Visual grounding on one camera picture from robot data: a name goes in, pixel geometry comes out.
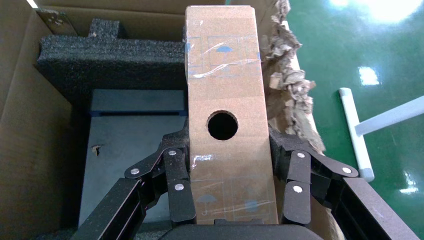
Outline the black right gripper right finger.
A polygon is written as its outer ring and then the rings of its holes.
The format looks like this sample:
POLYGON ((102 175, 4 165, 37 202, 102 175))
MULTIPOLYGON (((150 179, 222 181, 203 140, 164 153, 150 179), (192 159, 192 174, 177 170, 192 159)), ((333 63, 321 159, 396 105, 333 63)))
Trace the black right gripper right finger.
POLYGON ((319 154, 296 135, 268 131, 273 174, 285 184, 283 224, 306 228, 316 199, 330 209, 347 240, 417 239, 355 168, 319 154))

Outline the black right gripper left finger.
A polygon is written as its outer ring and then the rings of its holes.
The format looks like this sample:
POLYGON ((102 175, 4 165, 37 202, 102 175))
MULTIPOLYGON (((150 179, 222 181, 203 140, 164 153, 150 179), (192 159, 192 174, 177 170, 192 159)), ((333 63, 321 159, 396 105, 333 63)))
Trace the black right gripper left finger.
POLYGON ((189 176, 189 121, 165 134, 157 150, 127 168, 72 236, 74 240, 132 240, 147 210, 168 195, 172 226, 196 223, 189 176))

